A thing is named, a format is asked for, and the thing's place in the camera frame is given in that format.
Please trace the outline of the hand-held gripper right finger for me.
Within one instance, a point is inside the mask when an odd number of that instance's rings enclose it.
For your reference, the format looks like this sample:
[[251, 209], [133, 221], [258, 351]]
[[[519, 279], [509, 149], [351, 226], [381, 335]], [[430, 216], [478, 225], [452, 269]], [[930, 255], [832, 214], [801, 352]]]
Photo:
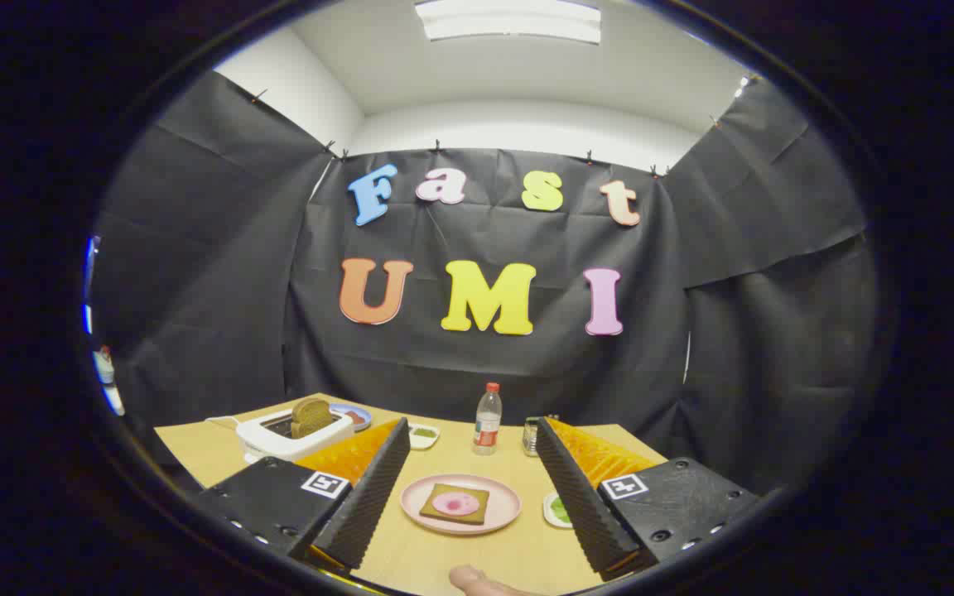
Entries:
[[537, 455], [602, 580], [711, 543], [760, 499], [690, 458], [655, 464], [548, 416], [535, 429]]

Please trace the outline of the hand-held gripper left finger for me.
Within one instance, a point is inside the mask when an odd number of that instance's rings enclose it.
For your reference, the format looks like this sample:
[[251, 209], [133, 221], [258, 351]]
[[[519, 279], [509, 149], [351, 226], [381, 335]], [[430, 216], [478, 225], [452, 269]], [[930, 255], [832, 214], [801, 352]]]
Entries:
[[361, 566], [412, 450], [409, 433], [401, 416], [295, 463], [262, 457], [195, 501], [259, 546], [348, 574]]

